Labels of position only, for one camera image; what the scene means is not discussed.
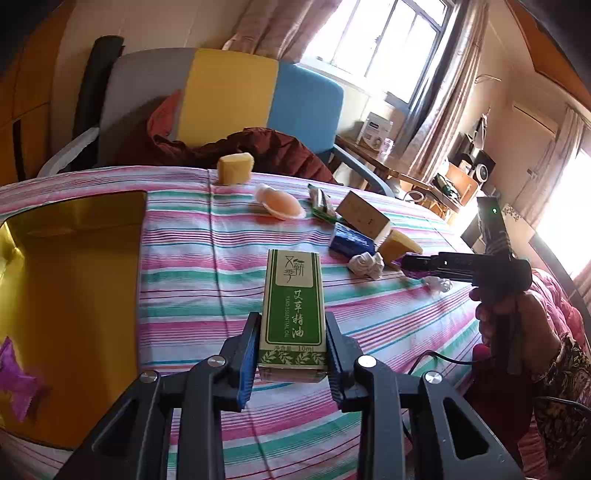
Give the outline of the person right hand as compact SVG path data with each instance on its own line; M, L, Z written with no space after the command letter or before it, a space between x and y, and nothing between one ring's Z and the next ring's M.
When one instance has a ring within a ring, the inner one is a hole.
M546 311L531 292L507 297L491 305L481 299L475 288L470 298L478 302L475 317L483 343L492 347L497 343L497 322L501 316L518 313L521 319L521 363L533 376L544 374L561 351L561 340L547 321Z

